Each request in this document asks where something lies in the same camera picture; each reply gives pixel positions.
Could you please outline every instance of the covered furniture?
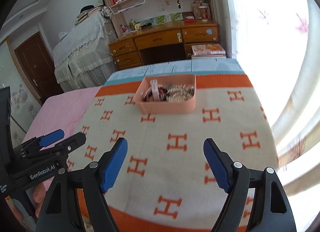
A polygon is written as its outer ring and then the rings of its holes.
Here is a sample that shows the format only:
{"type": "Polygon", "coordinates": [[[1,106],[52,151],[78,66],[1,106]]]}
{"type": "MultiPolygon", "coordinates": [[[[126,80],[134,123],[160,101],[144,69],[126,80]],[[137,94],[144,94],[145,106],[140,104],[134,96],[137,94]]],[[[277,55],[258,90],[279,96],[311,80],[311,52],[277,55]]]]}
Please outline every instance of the covered furniture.
{"type": "Polygon", "coordinates": [[[116,71],[108,47],[115,39],[111,20],[96,12],[54,47],[54,73],[64,92],[105,83],[116,71]]]}

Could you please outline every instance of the curtain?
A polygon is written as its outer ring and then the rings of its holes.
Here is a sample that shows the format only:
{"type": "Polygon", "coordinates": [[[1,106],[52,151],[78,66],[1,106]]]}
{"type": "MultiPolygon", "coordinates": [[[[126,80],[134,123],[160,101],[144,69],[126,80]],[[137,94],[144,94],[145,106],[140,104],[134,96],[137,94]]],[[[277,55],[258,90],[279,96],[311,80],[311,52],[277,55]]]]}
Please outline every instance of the curtain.
{"type": "Polygon", "coordinates": [[[227,52],[263,105],[297,231],[320,210],[320,10],[314,0],[227,0],[227,52]],[[304,202],[308,211],[302,213],[304,202]]]}

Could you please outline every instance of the pink bedspread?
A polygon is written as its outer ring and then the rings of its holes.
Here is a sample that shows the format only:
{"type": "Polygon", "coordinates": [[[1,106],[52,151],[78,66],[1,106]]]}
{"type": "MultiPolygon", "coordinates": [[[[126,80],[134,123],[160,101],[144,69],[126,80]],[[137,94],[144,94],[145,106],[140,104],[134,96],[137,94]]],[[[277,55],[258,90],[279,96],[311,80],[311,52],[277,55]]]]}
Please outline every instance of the pink bedspread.
{"type": "MultiPolygon", "coordinates": [[[[47,99],[33,120],[23,142],[33,137],[49,134],[58,129],[64,131],[64,138],[73,135],[88,106],[100,87],[78,89],[47,99]]],[[[53,177],[43,182],[48,190],[53,177]]]]}

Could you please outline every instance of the pink plastic basket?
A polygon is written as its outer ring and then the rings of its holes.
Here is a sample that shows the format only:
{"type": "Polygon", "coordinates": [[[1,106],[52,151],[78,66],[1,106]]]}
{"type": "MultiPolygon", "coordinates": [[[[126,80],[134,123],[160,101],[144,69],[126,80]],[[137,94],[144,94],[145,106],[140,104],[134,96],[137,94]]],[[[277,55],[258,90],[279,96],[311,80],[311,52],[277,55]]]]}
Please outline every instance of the pink plastic basket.
{"type": "Polygon", "coordinates": [[[196,108],[196,76],[194,74],[165,75],[155,77],[145,77],[133,100],[144,114],[185,114],[191,113],[196,108]],[[176,85],[193,85],[195,87],[195,95],[185,102],[165,102],[153,101],[143,102],[142,95],[150,87],[150,81],[156,79],[158,84],[167,86],[168,84],[176,85]]]}

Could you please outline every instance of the white lace cloth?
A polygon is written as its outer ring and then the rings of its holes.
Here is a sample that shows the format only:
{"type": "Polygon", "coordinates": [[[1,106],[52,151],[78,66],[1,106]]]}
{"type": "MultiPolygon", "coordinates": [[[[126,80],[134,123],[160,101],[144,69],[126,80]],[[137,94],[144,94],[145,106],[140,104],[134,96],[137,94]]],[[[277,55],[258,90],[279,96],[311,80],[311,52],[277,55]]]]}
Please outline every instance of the white lace cloth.
{"type": "Polygon", "coordinates": [[[74,27],[70,33],[53,48],[54,67],[56,68],[62,64],[73,51],[82,45],[97,38],[104,38],[103,26],[107,22],[110,22],[110,20],[104,18],[100,12],[96,12],[74,27]]]}

